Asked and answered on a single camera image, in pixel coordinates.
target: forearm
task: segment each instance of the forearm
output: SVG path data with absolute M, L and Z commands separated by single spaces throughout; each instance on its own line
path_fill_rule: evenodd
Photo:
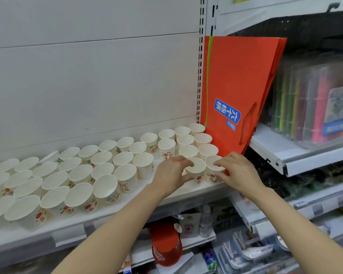
M 115 274 L 164 196 L 147 185 L 108 223 L 74 249 L 53 274 Z
M 306 274 L 343 273 L 343 249 L 274 190 L 267 188 L 253 202 L 270 220 Z

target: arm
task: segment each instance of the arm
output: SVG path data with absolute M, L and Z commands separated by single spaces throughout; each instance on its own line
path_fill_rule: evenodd
M 261 182 L 254 166 L 232 152 L 215 162 L 230 176 L 228 185 L 252 200 L 266 215 L 306 274 L 343 273 L 343 248 Z
M 192 180 L 182 177 L 183 169 L 193 166 L 182 156 L 163 161 L 151 184 L 125 205 L 108 223 L 97 229 L 75 248 L 52 274 L 116 274 L 138 234 L 159 203 Z

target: plastic bottle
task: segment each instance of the plastic bottle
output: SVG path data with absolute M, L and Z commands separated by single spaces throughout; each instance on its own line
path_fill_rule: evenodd
M 199 222 L 199 235 L 201 237 L 208 237 L 212 232 L 212 217 L 211 208 L 209 205 L 203 206 L 203 213 Z

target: hand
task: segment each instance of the hand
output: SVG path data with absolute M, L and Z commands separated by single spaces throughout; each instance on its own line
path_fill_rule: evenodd
M 159 164 L 151 185 L 161 191 L 164 198 L 168 197 L 185 182 L 193 180 L 190 174 L 182 177 L 182 172 L 187 166 L 194 163 L 183 156 L 171 157 Z
M 243 155 L 232 152 L 222 159 L 215 161 L 214 165 L 226 168 L 230 176 L 224 173 L 216 173 L 216 175 L 253 202 L 262 193 L 262 190 L 266 188 L 253 164 Z

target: right hand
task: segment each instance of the right hand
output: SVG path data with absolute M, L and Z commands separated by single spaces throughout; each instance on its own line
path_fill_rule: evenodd
M 216 175 L 253 202 L 262 194 L 262 190 L 266 189 L 253 164 L 243 155 L 232 152 L 215 161 L 214 165 L 226 168 L 230 176 L 224 173 L 216 173 Z

